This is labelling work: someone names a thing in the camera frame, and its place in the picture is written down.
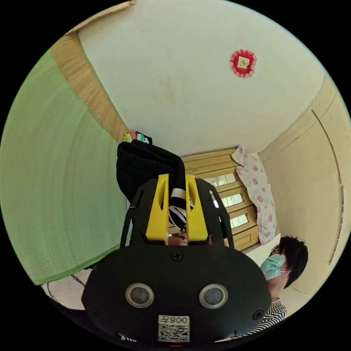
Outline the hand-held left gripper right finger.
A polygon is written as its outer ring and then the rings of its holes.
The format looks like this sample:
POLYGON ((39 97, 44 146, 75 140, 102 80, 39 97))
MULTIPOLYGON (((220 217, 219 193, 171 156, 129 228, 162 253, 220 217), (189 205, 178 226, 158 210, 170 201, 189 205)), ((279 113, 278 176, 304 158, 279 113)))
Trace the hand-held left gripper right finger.
POLYGON ((185 185, 187 241, 206 242, 208 233, 195 176, 186 175, 185 185))

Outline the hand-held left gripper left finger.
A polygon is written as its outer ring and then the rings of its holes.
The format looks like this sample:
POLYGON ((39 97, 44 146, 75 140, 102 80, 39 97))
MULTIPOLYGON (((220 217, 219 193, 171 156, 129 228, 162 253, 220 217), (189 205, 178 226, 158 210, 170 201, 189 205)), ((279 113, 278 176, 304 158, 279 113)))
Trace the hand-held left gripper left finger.
POLYGON ((146 229, 149 242, 168 245, 169 175, 159 175, 146 229))

